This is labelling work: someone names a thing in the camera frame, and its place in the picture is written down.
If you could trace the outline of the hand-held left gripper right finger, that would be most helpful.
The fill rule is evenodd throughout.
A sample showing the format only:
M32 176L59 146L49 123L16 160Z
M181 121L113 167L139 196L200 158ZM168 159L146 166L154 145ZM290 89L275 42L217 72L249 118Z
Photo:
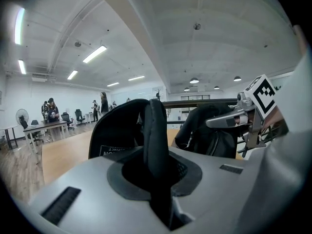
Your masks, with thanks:
M243 159L200 155L169 148L173 153L197 164L202 179L188 196L178 197L179 206L192 221L175 234L234 234L241 212L238 184L240 174L221 168L222 165L244 169Z

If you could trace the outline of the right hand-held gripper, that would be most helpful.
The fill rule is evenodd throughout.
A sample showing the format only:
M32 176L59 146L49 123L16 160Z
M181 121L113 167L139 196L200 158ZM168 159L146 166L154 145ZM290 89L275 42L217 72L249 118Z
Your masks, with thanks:
M242 134L246 143L245 147L264 147L265 144L261 140L261 129L267 116L276 107L273 99L275 94L276 90L267 76L258 76L243 92L238 93L238 109L207 119L206 125L213 129L247 125L247 131Z

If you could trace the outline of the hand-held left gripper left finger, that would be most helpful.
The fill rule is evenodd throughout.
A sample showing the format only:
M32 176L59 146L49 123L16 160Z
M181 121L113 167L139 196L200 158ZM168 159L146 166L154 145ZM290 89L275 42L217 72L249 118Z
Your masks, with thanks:
M58 228L70 234L168 234L170 230L147 201L127 200L116 193L107 172L117 158L100 156L70 169L45 185L29 202L38 214L67 187L80 190Z

